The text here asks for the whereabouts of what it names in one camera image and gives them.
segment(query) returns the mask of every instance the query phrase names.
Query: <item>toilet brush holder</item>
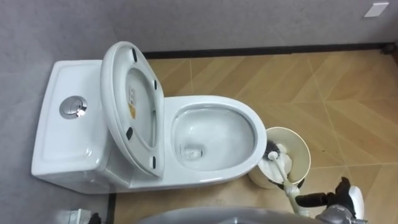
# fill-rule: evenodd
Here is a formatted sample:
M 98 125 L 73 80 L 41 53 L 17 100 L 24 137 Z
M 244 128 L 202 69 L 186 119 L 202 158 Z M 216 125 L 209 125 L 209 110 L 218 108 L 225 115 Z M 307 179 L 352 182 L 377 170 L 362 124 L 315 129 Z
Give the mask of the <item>toilet brush holder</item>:
M 293 185 L 301 187 L 311 167 L 311 154 L 307 144 L 296 132 L 288 128 L 273 127 L 266 131 L 268 140 L 273 141 L 281 151 L 286 151 L 291 158 L 292 170 L 288 174 L 289 180 Z M 266 158 L 262 158 L 249 172 L 250 179 L 265 189 L 273 189 L 277 185 L 282 188 L 283 182 L 274 179 L 271 170 L 266 169 L 265 164 Z

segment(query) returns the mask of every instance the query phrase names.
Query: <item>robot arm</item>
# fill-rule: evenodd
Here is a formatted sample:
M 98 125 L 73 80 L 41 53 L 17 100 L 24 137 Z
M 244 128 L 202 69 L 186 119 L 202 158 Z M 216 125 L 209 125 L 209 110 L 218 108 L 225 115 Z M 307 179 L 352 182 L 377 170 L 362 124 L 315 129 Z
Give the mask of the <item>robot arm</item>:
M 341 178 L 335 193 L 315 193 L 300 195 L 296 202 L 301 207 L 319 207 L 326 205 L 326 210 L 316 219 L 326 223 L 367 223 L 364 218 L 364 201 L 361 190 L 352 186 L 346 177 Z

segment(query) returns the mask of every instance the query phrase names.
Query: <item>white toilet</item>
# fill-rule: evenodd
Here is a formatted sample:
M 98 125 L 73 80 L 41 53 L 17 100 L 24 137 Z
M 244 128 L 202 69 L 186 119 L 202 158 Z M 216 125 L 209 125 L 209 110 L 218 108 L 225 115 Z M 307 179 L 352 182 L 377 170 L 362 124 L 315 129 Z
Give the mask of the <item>white toilet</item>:
M 250 107 L 221 96 L 165 98 L 141 51 L 119 42 L 104 60 L 55 63 L 32 174 L 86 194 L 195 187 L 246 174 L 266 144 Z

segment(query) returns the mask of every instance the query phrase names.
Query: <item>toilet rim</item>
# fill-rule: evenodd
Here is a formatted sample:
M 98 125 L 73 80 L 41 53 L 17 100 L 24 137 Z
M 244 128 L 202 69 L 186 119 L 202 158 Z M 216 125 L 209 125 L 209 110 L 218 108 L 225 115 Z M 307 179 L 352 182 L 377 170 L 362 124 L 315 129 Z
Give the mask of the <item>toilet rim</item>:
M 201 177 L 206 177 L 205 179 L 232 179 L 234 177 L 238 177 L 240 175 L 244 175 L 245 173 L 249 172 L 253 167 L 255 167 L 258 162 L 263 157 L 266 144 L 267 144 L 267 133 L 263 122 L 261 121 L 260 117 L 257 113 L 250 108 L 248 105 L 234 100 L 232 98 L 227 98 L 223 96 L 210 96 L 210 95 L 203 95 L 203 96 L 175 96 L 175 97 L 166 97 L 165 98 L 165 150 L 168 154 L 174 152 L 172 149 L 172 125 L 174 119 L 177 114 L 181 111 L 186 110 L 190 107 L 200 106 L 200 105 L 212 105 L 212 106 L 220 106 L 222 108 L 228 108 L 230 110 L 234 110 L 244 116 L 249 124 L 251 125 L 254 133 L 255 143 L 253 147 L 253 153 L 242 163 L 230 167 L 227 169 L 221 170 L 193 170 L 189 169 L 188 167 L 184 167 L 178 162 L 178 169 L 184 170 L 184 173 L 187 175 L 195 173 L 199 174 Z M 168 166 L 174 164 L 173 162 L 167 162 L 165 164 L 165 173 L 172 172 L 168 169 Z

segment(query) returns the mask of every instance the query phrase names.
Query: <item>label on toilet seat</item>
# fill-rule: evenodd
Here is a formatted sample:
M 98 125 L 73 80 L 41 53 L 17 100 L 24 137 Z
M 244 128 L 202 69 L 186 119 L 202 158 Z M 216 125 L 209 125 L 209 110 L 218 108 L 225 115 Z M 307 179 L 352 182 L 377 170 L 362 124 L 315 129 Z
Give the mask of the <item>label on toilet seat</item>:
M 131 86 L 129 86 L 129 93 L 128 93 L 128 105 L 130 109 L 130 114 L 133 119 L 136 118 L 136 91 Z

